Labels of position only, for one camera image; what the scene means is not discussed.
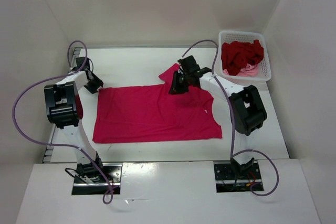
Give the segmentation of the magenta t shirt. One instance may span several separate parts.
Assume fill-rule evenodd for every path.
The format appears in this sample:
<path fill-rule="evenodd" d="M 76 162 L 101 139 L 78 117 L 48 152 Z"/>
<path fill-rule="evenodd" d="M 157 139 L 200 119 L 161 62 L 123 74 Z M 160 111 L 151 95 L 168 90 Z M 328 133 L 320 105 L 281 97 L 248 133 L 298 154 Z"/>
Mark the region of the magenta t shirt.
<path fill-rule="evenodd" d="M 193 141 L 222 138 L 209 92 L 190 87 L 185 94 L 169 89 L 173 64 L 159 75 L 162 84 L 99 90 L 93 142 L 98 144 Z"/>

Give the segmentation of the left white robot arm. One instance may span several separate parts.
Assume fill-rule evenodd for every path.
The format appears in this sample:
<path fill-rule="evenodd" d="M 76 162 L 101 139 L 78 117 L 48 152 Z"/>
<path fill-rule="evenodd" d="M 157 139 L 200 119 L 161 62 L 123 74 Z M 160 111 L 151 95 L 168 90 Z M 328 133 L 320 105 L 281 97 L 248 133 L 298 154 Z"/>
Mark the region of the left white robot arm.
<path fill-rule="evenodd" d="M 83 183 L 99 182 L 104 178 L 105 169 L 83 128 L 83 107 L 78 91 L 84 87 L 95 94 L 103 82 L 93 73 L 89 58 L 77 58 L 70 73 L 63 80 L 44 87 L 47 118 L 63 132 L 70 145 L 77 147 L 76 178 Z"/>

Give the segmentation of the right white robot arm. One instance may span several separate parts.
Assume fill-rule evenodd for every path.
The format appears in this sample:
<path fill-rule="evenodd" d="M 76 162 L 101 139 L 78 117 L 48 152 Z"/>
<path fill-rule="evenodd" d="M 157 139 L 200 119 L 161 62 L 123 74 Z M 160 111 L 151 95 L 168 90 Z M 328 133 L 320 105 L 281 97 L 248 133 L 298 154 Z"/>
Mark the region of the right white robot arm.
<path fill-rule="evenodd" d="M 190 87 L 205 90 L 227 102 L 234 133 L 248 137 L 267 119 L 264 104 L 254 85 L 244 87 L 215 74 L 208 67 L 200 68 L 193 56 L 178 60 L 169 94 L 184 94 Z"/>

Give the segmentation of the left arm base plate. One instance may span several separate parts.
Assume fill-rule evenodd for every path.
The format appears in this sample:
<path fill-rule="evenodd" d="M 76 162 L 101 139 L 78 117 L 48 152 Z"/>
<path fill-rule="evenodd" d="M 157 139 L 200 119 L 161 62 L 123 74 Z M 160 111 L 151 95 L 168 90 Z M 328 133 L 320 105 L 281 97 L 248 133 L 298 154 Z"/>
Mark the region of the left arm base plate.
<path fill-rule="evenodd" d="M 113 194 L 119 195 L 121 189 L 122 164 L 103 163 L 101 169 L 113 187 Z M 108 183 L 95 169 L 93 169 L 91 174 L 81 172 L 79 167 L 76 169 L 65 168 L 65 171 L 74 179 L 71 192 L 73 196 L 102 196 L 108 190 Z"/>

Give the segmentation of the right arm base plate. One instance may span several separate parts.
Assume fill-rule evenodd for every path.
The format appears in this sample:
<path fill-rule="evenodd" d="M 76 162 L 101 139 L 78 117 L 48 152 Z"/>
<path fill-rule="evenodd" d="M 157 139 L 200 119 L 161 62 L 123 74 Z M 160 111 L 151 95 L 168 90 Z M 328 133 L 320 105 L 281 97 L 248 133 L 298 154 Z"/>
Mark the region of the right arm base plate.
<path fill-rule="evenodd" d="M 259 165 L 254 162 L 252 167 L 242 175 L 236 175 L 229 161 L 214 162 L 214 176 L 217 193 L 239 193 L 250 191 L 263 192 L 263 182 Z"/>

